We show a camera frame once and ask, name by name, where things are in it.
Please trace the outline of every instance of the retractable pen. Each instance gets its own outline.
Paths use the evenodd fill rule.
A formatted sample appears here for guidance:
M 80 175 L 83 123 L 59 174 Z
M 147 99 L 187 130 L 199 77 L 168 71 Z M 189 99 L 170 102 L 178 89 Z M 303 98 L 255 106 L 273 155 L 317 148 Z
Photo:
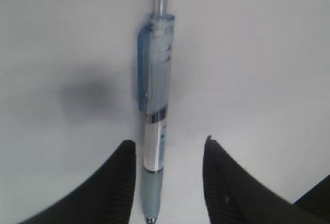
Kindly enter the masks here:
M 160 210 L 174 16 L 168 0 L 153 0 L 153 12 L 138 36 L 139 109 L 145 114 L 142 173 L 143 214 L 154 224 Z

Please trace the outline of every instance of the white surface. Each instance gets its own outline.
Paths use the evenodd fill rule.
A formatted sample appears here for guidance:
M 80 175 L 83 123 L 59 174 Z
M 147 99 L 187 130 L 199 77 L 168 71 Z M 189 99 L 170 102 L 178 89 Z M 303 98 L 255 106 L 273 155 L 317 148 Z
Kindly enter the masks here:
M 124 139 L 137 142 L 141 165 L 136 35 L 150 4 L 0 0 L 0 223 L 69 193 Z M 209 134 L 267 187 L 297 200 L 330 169 L 330 0 L 171 4 L 158 223 L 209 223 Z M 143 223 L 139 171 L 136 189 L 131 223 Z

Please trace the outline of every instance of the pen tip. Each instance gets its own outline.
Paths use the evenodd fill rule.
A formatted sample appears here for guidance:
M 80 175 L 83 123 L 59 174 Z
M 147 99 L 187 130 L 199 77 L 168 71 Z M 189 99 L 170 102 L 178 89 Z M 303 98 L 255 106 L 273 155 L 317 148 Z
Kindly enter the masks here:
M 155 224 L 156 220 L 157 220 L 157 218 L 146 218 L 145 223 L 146 224 Z

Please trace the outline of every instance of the clear plastic pen barrel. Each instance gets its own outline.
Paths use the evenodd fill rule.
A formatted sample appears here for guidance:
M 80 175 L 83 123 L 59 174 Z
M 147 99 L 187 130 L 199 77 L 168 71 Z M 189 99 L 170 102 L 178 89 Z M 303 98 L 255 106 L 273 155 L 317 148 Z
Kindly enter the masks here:
M 174 16 L 168 0 L 154 0 L 138 37 L 139 109 L 145 114 L 143 211 L 147 223 L 159 213 L 170 90 Z

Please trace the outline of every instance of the black plastic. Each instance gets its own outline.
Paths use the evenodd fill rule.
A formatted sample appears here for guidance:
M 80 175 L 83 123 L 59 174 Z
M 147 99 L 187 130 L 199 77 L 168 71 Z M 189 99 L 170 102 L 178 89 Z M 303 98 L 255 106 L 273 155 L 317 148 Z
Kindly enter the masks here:
M 135 143 L 123 141 L 85 183 L 21 224 L 127 224 L 135 177 Z
M 205 143 L 203 184 L 211 224 L 327 223 L 264 187 L 210 136 Z
M 294 205 L 330 222 L 330 175 L 302 196 Z

